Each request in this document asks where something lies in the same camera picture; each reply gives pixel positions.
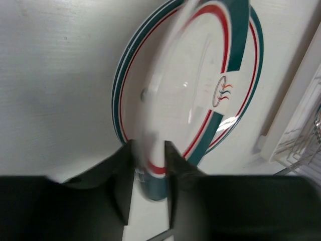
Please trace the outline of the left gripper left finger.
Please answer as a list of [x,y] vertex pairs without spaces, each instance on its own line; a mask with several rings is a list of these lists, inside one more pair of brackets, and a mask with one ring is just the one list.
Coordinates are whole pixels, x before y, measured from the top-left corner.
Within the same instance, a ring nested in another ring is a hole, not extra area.
[[121,240],[132,194],[131,147],[63,183],[1,176],[1,240]]

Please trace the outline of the white plate red characters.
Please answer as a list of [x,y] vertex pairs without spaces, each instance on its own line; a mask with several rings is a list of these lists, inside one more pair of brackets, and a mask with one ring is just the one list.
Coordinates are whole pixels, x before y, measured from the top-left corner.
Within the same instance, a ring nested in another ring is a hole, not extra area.
[[197,165],[246,112],[264,39],[250,1],[167,1],[139,26],[116,69],[111,113],[122,144],[138,139],[143,165],[165,173],[163,141]]

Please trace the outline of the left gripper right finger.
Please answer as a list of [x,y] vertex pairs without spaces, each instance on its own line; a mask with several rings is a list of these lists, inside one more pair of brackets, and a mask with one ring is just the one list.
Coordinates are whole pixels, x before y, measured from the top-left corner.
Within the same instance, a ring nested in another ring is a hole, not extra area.
[[165,142],[175,240],[320,240],[320,188],[302,176],[207,175]]

